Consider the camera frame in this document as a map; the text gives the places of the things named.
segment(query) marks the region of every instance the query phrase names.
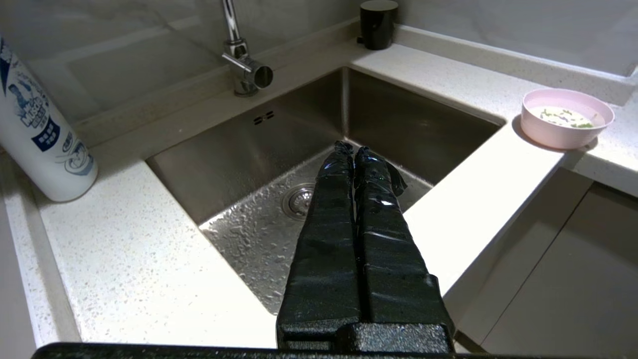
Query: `white speckled countertop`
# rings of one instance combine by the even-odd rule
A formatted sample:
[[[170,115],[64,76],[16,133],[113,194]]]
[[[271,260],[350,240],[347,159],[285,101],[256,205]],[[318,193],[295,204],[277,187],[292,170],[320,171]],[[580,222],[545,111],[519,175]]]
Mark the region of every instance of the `white speckled countertop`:
[[[237,98],[225,92],[93,148],[100,176],[76,201],[53,204],[36,191],[62,292],[70,304],[68,312],[48,308],[60,293],[53,293],[50,287],[55,283],[42,275],[46,269],[27,255],[33,246],[24,243],[30,236],[15,238],[23,248],[23,280],[29,286],[48,286],[45,294],[34,292],[30,310],[55,312],[48,317],[32,313],[36,333],[37,328],[53,328],[39,335],[38,344],[76,335],[88,342],[275,347],[275,317],[144,160],[340,66],[503,125],[405,214],[443,294],[564,157],[575,171],[638,194],[636,94],[624,108],[615,108],[617,122],[600,136],[597,146],[565,156],[517,134],[521,98],[543,86],[401,45],[370,52],[344,43],[277,70],[272,86],[258,96]],[[4,197],[14,233],[27,225],[17,195],[24,194]],[[58,328],[68,323],[75,323],[76,334]]]

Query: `wall tile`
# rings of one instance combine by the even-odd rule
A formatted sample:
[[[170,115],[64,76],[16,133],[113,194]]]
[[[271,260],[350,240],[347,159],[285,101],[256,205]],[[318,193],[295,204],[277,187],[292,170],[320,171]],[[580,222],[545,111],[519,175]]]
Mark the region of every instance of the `wall tile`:
[[[253,54],[357,15],[356,0],[236,0]],[[5,0],[0,33],[69,122],[223,66],[219,0]]]
[[[638,0],[397,1],[408,26],[619,75],[638,65]]]

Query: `chrome faucet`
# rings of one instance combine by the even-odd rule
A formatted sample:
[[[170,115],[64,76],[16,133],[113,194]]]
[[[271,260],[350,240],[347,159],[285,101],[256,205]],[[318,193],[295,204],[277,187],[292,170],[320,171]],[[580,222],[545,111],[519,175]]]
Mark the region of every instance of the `chrome faucet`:
[[[253,60],[248,54],[246,39],[239,36],[233,0],[222,0],[221,5],[224,7],[228,29],[228,40],[224,41],[224,54],[221,57],[230,63],[234,74],[235,95],[253,96],[271,84],[272,69]]]

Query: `cabinet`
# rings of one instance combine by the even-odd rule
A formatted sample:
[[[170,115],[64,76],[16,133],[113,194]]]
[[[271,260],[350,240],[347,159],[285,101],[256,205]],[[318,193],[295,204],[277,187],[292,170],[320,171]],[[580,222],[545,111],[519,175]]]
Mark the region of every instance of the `cabinet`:
[[[638,354],[638,200],[593,185],[482,346],[515,355]]]
[[[558,169],[463,274],[459,283],[466,283],[464,288],[473,284],[476,289],[456,295],[457,302],[468,303],[467,308],[451,314],[456,314],[457,327],[474,342],[485,341],[592,183]],[[448,307],[455,291],[453,287],[445,296]]]

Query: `sink basin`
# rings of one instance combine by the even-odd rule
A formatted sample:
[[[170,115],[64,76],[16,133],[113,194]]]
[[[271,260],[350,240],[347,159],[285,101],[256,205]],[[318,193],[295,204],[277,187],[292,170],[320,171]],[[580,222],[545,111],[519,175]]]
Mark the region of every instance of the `sink basin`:
[[[335,140],[369,146],[408,184],[403,211],[498,129],[342,68],[149,158],[246,285],[276,314],[319,167]]]

